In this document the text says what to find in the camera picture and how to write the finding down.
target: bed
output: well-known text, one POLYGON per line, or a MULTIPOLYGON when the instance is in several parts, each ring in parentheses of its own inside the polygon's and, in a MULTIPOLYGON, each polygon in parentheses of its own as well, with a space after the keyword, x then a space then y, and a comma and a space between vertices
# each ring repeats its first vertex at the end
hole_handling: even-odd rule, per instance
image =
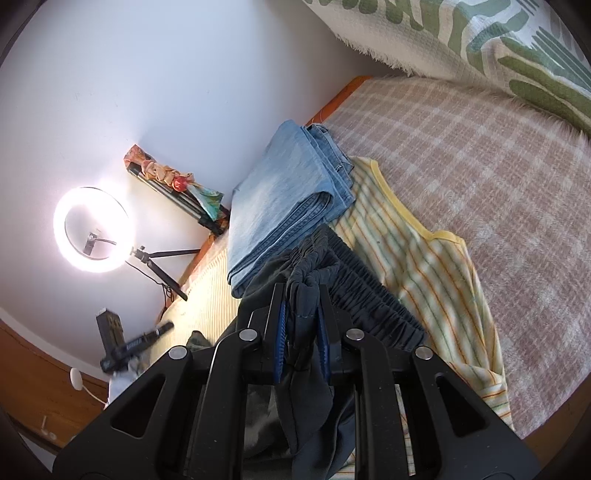
MULTIPOLYGON (((501 338, 515 431, 547 463, 591 398, 588 138, 509 96, 420 78, 357 77, 311 122, 346 154, 375 159, 427 228, 466 240, 501 338)), ((189 300, 164 313, 175 329, 150 362, 193 330, 214 342, 236 315, 226 246, 226 235, 207 242, 191 265, 189 300)))

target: white wall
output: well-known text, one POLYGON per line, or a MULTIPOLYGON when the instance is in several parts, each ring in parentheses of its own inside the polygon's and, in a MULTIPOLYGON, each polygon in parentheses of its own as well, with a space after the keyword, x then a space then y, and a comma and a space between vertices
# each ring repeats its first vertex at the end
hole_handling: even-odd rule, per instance
MULTIPOLYGON (((48 0, 0 68, 5 315, 30 341, 97 365, 96 313, 110 308, 127 337, 139 335, 162 293, 126 265, 91 274, 68 264, 51 226, 59 198, 107 184, 128 204, 138 244, 195 248, 206 231, 125 172, 131 145, 229 194, 280 122, 306 122, 352 77, 375 72, 383 67, 298 0, 48 0)), ((188 260, 160 265, 178 277, 188 260)))
POLYGON ((53 462, 56 461, 56 456, 45 450, 44 448, 39 447, 38 444, 33 443, 28 438, 22 436, 22 439, 25 441, 27 446, 31 449, 31 451, 35 454, 37 458, 41 461, 43 465, 47 467, 47 469, 51 472, 53 470, 53 462))

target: denim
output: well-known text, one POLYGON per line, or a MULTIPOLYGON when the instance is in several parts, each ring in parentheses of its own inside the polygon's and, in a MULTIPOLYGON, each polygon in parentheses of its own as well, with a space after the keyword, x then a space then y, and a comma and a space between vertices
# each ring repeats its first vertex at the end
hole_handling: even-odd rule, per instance
POLYGON ((328 130, 282 123, 262 158, 234 190, 228 236, 228 283, 241 298, 273 255, 294 248, 355 198, 352 165, 328 130))

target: fabric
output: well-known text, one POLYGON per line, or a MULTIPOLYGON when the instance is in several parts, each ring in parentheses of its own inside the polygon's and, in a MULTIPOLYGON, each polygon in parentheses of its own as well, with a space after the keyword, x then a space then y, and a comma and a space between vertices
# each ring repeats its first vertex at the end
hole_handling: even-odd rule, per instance
POLYGON ((319 285, 328 286, 333 305, 349 312, 356 328, 387 347, 410 351, 424 330, 327 225, 263 266, 246 289, 235 330, 271 304, 276 283, 286 283, 285 361, 274 394, 271 387, 249 389, 247 427, 256 430, 247 428, 245 459, 290 458, 292 478, 323 480, 355 446, 355 402, 351 385, 330 387, 323 378, 315 342, 319 285))
POLYGON ((151 155, 134 145, 125 154, 123 159, 125 167, 133 162, 142 167, 142 174, 147 180, 156 180, 168 185, 177 192, 189 192, 212 220, 222 221, 225 217, 220 211, 223 193, 212 190, 195 182, 192 173, 180 173, 178 170, 157 163, 151 155))
POLYGON ((304 0, 392 67, 500 89, 591 133, 591 69, 544 0, 304 0))
MULTIPOLYGON (((332 228, 421 322, 424 344, 512 427, 499 337, 464 240, 429 232, 390 190, 376 161, 350 159, 356 201, 332 228)), ((402 425, 414 473, 405 418, 402 425)), ((355 466, 345 473, 354 478, 355 466)))
POLYGON ((466 241, 527 436, 591 372, 589 139, 504 94, 419 78, 367 80, 324 124, 426 228, 466 241))
POLYGON ((175 345, 185 345, 194 330, 215 343, 236 317, 240 300, 232 297, 226 281, 228 234, 218 237, 187 281, 187 301, 180 297, 164 312, 163 322, 174 329, 162 336, 147 355, 150 365, 175 345))
POLYGON ((234 190, 228 283, 242 297, 274 254, 293 248, 354 201, 349 160, 321 125, 280 125, 261 160, 234 190))

